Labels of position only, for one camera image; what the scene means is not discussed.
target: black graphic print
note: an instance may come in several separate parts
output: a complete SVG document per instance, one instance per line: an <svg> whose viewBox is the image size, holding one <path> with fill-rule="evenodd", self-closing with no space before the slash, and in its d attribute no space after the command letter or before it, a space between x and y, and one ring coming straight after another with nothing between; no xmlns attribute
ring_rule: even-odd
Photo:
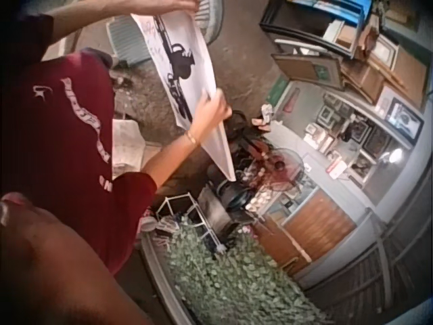
<svg viewBox="0 0 433 325"><path fill-rule="evenodd" d="M160 16L154 17L155 27L162 39L164 51L170 61L172 73L167 74L167 85L170 94L175 99L180 115L192 122L192 115L182 92L179 79L188 79L191 76L191 66L195 64L191 50L188 52L181 44L171 44L165 25Z"/></svg>

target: red shirt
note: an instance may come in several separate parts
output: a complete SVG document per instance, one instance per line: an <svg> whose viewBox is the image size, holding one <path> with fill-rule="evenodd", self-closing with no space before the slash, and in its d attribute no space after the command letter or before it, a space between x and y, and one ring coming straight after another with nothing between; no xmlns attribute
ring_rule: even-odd
<svg viewBox="0 0 433 325"><path fill-rule="evenodd" d="M52 18L29 22L27 56L15 58L20 69L1 88L2 194L21 192L52 212L114 274L131 254L156 185L143 173L111 182L114 92L106 67L88 53L40 62Z"/></svg>

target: concrete floor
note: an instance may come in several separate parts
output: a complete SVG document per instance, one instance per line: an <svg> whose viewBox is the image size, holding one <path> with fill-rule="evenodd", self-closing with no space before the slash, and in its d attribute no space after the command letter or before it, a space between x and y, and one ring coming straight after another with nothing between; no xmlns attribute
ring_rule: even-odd
<svg viewBox="0 0 433 325"><path fill-rule="evenodd" d="M258 25L266 3L267 0L226 0L221 34L209 47L217 86L223 89L233 109L244 111L248 118L259 113L279 76L279 69L270 56L273 46ZM77 49L84 47L112 53L106 22L84 28ZM58 46L54 45L45 58L55 57L57 52ZM125 91L116 94L116 111L136 118L144 139L167 144L182 134L175 125L167 95L152 62L121 74L132 79L133 88L129 94ZM160 194L174 195L188 190L197 194L204 184L204 172L209 163L207 154L196 150ZM137 253L131 256L117 279L156 325L169 324Z"/></svg>

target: artificial ivy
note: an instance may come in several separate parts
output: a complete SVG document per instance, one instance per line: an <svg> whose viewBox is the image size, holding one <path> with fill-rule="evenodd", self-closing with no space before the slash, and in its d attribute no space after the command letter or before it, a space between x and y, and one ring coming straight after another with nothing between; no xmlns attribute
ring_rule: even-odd
<svg viewBox="0 0 433 325"><path fill-rule="evenodd" d="M167 250L176 289L203 325L328 323L251 235L236 236L213 255L184 222Z"/></svg>

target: bracelet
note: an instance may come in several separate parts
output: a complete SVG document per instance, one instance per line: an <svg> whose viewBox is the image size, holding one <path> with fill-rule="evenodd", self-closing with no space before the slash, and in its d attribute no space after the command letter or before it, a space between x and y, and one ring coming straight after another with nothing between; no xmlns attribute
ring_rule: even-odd
<svg viewBox="0 0 433 325"><path fill-rule="evenodd" d="M197 139L196 139L195 137L192 136L191 132L186 131L186 132L185 132L185 135L187 136L187 138L188 138L188 139L189 139L189 140L190 140L194 145L197 145L197 144L198 144Z"/></svg>

